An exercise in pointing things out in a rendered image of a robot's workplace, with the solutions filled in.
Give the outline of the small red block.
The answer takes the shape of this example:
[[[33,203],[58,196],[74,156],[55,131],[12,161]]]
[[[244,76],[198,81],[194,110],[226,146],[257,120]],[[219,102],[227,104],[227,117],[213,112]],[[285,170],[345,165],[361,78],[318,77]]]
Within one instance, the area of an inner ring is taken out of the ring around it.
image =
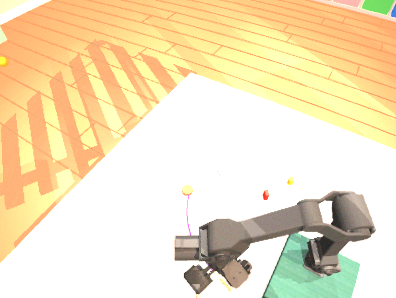
[[[268,190],[264,190],[263,194],[262,194],[263,200],[268,200],[269,195],[270,194],[269,194]]]

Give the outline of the pale yellow round button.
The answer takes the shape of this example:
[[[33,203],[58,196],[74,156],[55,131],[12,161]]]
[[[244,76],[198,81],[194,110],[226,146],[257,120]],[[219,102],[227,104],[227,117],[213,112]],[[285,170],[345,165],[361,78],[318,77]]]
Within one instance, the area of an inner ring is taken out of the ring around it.
[[[191,195],[193,193],[193,187],[191,185],[185,185],[182,187],[182,193],[185,196]]]

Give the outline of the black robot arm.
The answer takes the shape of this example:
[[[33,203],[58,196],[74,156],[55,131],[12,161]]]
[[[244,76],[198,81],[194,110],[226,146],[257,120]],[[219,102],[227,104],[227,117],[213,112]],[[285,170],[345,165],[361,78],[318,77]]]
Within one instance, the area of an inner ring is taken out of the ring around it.
[[[324,222],[319,204],[331,202],[332,222]],[[223,263],[218,275],[230,287],[239,288],[253,265],[237,260],[249,244],[301,232],[322,236],[309,239],[304,267],[322,278],[341,272],[338,254],[349,242],[361,242],[375,234],[376,227],[363,194],[352,190],[331,191],[321,199],[307,198],[296,205],[237,221],[215,218],[199,226],[199,235],[176,235],[175,262]]]

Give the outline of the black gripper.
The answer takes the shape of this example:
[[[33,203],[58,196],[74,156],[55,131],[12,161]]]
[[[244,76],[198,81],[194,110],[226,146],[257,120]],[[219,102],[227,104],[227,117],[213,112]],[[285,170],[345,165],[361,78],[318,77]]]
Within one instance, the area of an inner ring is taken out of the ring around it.
[[[242,254],[244,254],[249,249],[249,247],[250,244],[246,247],[246,249],[242,253],[236,254],[235,255],[236,258],[238,259]],[[232,255],[231,258],[228,259],[228,261],[223,263],[208,264],[205,268],[203,268],[199,263],[196,265],[193,264],[183,273],[183,278],[191,287],[191,289],[194,290],[196,294],[201,294],[214,282],[214,279],[211,276],[217,271],[217,269],[218,268],[220,269],[233,257],[234,255]]]

